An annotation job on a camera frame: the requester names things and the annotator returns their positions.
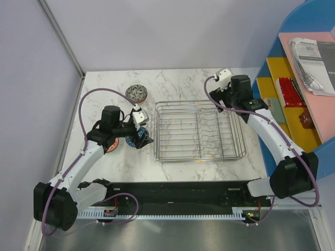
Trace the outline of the blue triangle pattern bowl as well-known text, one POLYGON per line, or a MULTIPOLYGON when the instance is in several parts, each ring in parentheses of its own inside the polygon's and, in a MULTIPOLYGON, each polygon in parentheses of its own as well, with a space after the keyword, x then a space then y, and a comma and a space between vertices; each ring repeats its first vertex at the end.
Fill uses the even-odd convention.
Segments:
POLYGON ((129 146, 136 148, 137 136, 142 136, 142 135, 149 136, 149 132, 145 127, 140 127, 140 129, 137 131, 137 134, 135 136, 128 136, 125 138, 125 141, 129 146))

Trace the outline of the leaf pattern bowl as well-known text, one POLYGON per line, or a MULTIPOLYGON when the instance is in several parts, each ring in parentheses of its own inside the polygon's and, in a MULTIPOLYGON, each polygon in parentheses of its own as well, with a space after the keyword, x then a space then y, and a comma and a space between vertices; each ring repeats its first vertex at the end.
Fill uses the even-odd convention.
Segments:
POLYGON ((126 96, 131 99, 134 103, 141 103, 146 100, 148 91, 145 86, 140 84, 134 84, 127 88, 126 96))

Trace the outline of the metal wire dish rack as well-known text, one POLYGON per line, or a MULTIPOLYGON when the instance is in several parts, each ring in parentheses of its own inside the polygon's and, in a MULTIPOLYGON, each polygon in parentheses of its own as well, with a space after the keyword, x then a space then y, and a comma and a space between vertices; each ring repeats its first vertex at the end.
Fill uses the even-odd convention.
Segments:
POLYGON ((209 100, 158 102, 155 158, 160 163, 238 161, 247 154, 241 122, 209 100))

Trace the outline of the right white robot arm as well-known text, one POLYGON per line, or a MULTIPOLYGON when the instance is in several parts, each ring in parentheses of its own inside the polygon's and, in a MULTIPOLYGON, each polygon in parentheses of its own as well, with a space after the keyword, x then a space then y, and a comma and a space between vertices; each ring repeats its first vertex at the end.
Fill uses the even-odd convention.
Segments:
POLYGON ((218 111, 239 115, 258 134, 275 160, 275 171, 269 177, 247 183, 247 188, 239 194, 241 202, 251 206, 260 196, 295 199, 295 195, 311 190, 319 199, 317 155, 306 153, 278 125, 268 105, 253 96, 250 78, 224 70, 209 79, 219 84, 217 89, 205 92, 209 100, 218 111))

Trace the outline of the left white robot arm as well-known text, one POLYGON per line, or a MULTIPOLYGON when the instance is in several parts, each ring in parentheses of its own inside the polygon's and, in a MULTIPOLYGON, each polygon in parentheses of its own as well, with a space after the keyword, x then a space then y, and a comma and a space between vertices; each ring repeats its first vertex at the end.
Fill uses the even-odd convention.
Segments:
POLYGON ((101 159, 116 139, 126 138, 140 149, 153 142, 144 128, 149 121, 147 113, 138 105, 131 110, 128 121, 120 119, 117 106, 106 106, 91 131, 84 136, 79 154, 72 163, 49 182, 39 182, 33 190, 33 217, 43 225, 67 231, 77 215, 100 202, 111 205, 115 193, 103 181, 93 181, 84 188, 79 185, 94 164, 101 159))

